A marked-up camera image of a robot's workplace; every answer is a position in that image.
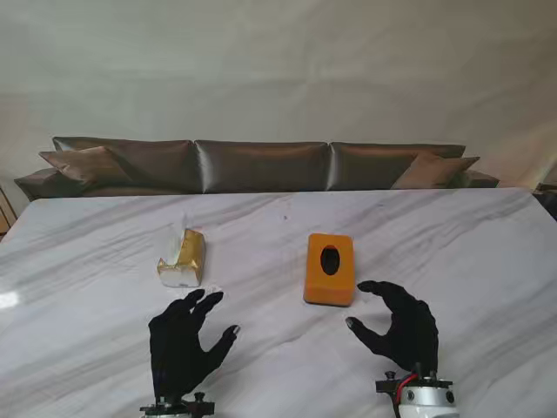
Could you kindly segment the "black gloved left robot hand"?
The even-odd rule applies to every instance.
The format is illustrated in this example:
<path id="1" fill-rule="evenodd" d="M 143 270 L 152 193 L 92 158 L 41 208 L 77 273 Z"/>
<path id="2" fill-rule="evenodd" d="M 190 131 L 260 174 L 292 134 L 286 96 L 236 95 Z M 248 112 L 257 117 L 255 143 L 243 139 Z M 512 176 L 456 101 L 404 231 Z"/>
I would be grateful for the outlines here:
<path id="1" fill-rule="evenodd" d="M 218 342 L 207 351 L 201 347 L 199 332 L 208 313 L 223 297 L 223 292 L 206 294 L 203 289 L 194 290 L 183 299 L 174 300 L 149 322 L 151 375 L 156 399 L 180 402 L 222 365 L 237 339 L 239 326 L 226 328 Z"/>

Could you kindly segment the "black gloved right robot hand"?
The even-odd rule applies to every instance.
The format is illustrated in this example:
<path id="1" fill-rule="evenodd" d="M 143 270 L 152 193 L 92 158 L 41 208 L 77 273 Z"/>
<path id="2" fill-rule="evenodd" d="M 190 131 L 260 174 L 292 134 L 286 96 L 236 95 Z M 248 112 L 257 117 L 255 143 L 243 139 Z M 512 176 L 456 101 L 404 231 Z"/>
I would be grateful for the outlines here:
<path id="1" fill-rule="evenodd" d="M 379 296 L 391 311 L 391 326 L 380 335 L 355 317 L 346 318 L 346 325 L 373 353 L 395 362 L 410 372 L 420 365 L 428 376 L 438 371 L 439 331 L 429 306 L 388 281 L 367 280 L 359 283 L 361 292 Z"/>

